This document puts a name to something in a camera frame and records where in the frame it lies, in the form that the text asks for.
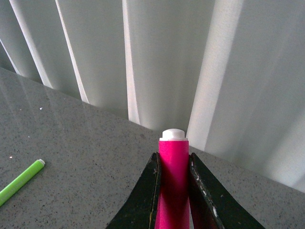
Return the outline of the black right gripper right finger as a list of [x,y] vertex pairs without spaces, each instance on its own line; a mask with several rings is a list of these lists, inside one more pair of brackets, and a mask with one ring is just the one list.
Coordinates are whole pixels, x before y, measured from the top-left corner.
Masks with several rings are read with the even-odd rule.
[[189,201],[195,229],[263,229],[201,159],[189,156]]

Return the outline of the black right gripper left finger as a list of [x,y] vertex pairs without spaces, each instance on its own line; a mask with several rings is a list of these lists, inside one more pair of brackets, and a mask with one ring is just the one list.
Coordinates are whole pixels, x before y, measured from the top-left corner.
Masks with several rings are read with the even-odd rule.
[[108,229],[153,229],[158,213],[162,166],[153,153],[128,199],[107,224]]

